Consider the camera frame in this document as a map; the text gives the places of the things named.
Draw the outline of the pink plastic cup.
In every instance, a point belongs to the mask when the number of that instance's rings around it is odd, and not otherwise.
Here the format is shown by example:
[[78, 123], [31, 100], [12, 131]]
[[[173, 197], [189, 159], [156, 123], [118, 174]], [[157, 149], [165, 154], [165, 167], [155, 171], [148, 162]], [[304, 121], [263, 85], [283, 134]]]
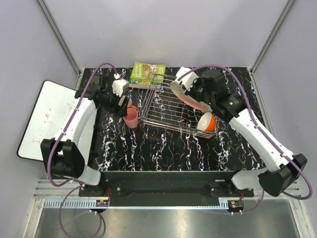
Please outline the pink plastic cup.
[[135, 129], [138, 126], [138, 112], [134, 108], [127, 109], [127, 116], [123, 117], [124, 122], [126, 125], [131, 128]]

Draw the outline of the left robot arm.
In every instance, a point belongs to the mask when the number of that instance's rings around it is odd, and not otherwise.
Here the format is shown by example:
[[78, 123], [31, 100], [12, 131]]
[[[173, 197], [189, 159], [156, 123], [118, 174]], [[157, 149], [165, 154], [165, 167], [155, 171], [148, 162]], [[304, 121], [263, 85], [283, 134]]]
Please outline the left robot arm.
[[101, 181], [101, 172], [88, 166], [78, 144], [88, 120], [98, 107], [119, 118], [127, 115], [129, 99], [124, 94], [129, 82], [117, 74], [114, 77], [109, 86], [104, 82], [99, 86], [87, 83], [79, 88], [64, 124], [51, 139], [42, 140], [40, 148], [50, 182], [53, 182], [53, 177], [60, 177], [90, 185], [89, 189], [95, 196], [106, 193], [107, 184]]

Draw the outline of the orange mug white inside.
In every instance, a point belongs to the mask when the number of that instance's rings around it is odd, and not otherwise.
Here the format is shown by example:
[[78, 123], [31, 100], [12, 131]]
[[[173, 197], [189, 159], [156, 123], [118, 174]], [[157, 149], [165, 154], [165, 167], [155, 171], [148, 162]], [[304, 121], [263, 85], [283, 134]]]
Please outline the orange mug white inside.
[[136, 106], [132, 105], [132, 104], [129, 105], [127, 108], [128, 109], [134, 109], [134, 110], [138, 111], [138, 108]]

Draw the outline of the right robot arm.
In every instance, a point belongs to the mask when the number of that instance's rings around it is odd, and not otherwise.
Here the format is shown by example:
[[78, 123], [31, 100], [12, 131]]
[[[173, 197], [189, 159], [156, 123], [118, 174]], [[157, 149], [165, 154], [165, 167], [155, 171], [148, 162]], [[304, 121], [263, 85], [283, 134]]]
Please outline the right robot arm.
[[295, 155], [266, 129], [246, 101], [245, 92], [239, 95], [228, 91], [223, 73], [217, 69], [205, 71], [202, 76], [190, 72], [179, 86], [186, 104], [220, 117], [249, 142], [265, 163], [264, 169], [237, 172], [225, 184], [229, 196], [237, 196], [243, 189], [261, 188], [277, 197], [304, 176], [307, 158]]

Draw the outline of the wire dish rack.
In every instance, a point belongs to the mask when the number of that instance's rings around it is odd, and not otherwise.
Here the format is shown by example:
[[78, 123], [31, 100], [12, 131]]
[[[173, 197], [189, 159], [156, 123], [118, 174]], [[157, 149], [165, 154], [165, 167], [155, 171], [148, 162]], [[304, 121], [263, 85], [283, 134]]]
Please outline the wire dish rack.
[[139, 115], [145, 124], [211, 138], [218, 131], [218, 124], [212, 132], [197, 129], [203, 113], [191, 108], [178, 99], [170, 83], [175, 76], [155, 74], [143, 98]]

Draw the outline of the small orange white bowl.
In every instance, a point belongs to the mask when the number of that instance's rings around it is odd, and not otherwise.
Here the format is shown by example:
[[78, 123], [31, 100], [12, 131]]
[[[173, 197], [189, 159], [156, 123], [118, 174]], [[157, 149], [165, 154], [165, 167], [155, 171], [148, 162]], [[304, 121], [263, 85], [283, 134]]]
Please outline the small orange white bowl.
[[213, 132], [216, 128], [216, 120], [212, 113], [204, 113], [198, 121], [197, 129], [201, 131]]

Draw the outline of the cream pink leaf plate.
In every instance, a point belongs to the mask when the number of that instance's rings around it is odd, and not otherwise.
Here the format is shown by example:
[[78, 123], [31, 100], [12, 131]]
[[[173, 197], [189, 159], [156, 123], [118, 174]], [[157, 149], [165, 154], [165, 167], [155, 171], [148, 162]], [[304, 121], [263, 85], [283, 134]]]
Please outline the cream pink leaf plate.
[[198, 102], [197, 100], [193, 99], [191, 96], [185, 95], [185, 90], [183, 90], [181, 85], [179, 85], [176, 81], [172, 81], [170, 83], [170, 88], [178, 99], [180, 99], [183, 103], [190, 106], [191, 108], [195, 110], [199, 110], [203, 113], [212, 112], [212, 109], [206, 103]]

